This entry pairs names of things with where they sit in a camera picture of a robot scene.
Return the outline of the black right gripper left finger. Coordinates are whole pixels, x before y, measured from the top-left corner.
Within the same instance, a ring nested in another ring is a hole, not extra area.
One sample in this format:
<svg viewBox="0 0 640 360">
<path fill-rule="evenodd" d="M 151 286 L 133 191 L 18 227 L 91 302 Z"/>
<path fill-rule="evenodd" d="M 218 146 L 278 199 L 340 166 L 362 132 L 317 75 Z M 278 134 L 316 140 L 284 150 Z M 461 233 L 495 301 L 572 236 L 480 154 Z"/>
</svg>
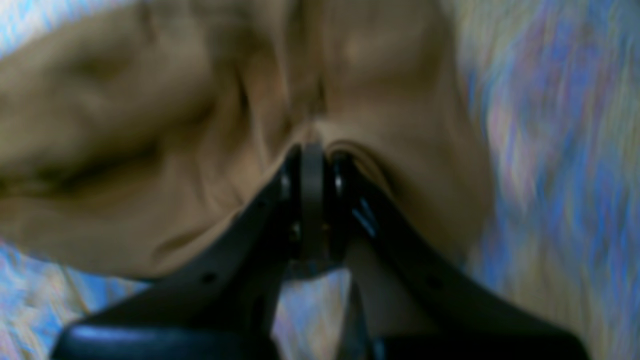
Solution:
<svg viewBox="0 0 640 360">
<path fill-rule="evenodd" d="M 298 216 L 294 146 L 204 253 L 143 292 L 67 326 L 53 360 L 278 360 L 271 337 Z"/>
</svg>

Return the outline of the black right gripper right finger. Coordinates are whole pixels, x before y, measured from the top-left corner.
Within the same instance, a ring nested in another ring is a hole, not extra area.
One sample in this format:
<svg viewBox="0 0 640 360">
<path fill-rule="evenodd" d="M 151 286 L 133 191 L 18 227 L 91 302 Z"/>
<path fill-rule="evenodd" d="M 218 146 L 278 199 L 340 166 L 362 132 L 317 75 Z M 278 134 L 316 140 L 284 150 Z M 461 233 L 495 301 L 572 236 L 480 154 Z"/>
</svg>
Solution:
<svg viewBox="0 0 640 360">
<path fill-rule="evenodd" d="M 395 205 L 336 153 L 301 153 L 305 258 L 350 272 L 367 360 L 587 360 L 567 330 L 501 300 L 427 244 Z"/>
</svg>

